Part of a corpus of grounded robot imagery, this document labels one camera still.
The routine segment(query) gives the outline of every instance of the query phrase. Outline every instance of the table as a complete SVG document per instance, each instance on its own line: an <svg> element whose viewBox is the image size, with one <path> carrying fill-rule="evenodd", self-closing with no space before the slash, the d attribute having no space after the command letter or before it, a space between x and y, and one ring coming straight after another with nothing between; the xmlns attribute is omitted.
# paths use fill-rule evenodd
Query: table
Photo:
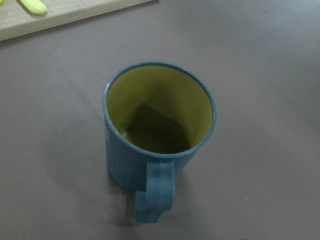
<svg viewBox="0 0 320 240"><path fill-rule="evenodd" d="M161 0L0 42L0 239L318 239L319 26L316 0ZM218 113L156 224L106 164L104 88L142 61Z"/></svg>

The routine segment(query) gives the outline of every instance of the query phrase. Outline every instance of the wooden cutting board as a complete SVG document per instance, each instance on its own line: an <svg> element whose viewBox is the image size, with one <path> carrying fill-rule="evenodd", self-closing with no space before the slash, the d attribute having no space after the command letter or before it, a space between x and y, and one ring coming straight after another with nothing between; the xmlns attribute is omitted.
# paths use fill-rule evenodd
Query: wooden cutting board
<svg viewBox="0 0 320 240"><path fill-rule="evenodd" d="M153 0L41 0L44 15L30 13L19 0L0 5L0 41L75 22Z"/></svg>

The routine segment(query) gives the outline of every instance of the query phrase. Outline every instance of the wooden board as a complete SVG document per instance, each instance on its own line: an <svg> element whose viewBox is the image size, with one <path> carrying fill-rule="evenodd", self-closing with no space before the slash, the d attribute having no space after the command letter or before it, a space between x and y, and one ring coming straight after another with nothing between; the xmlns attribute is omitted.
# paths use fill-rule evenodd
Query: wooden board
<svg viewBox="0 0 320 240"><path fill-rule="evenodd" d="M0 41L75 22L153 0L41 0L44 15L30 13L19 0L0 5Z"/></svg>

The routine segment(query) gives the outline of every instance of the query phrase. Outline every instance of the cup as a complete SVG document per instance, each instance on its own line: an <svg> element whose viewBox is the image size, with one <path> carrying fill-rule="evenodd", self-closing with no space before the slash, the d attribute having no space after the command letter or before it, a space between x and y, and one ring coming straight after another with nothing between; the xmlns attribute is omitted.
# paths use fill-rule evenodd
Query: cup
<svg viewBox="0 0 320 240"><path fill-rule="evenodd" d="M176 177L214 130L214 99L187 70L150 61L118 72L102 105L108 170L135 192L136 221L156 223L174 204Z"/></svg>

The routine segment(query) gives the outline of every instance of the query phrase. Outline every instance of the yellow-green handle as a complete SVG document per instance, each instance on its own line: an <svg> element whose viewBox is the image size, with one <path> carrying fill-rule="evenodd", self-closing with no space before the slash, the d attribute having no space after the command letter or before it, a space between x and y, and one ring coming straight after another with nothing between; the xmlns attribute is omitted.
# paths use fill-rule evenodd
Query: yellow-green handle
<svg viewBox="0 0 320 240"><path fill-rule="evenodd" d="M33 14L42 15L47 11L47 6L40 0L20 0L20 2Z"/></svg>

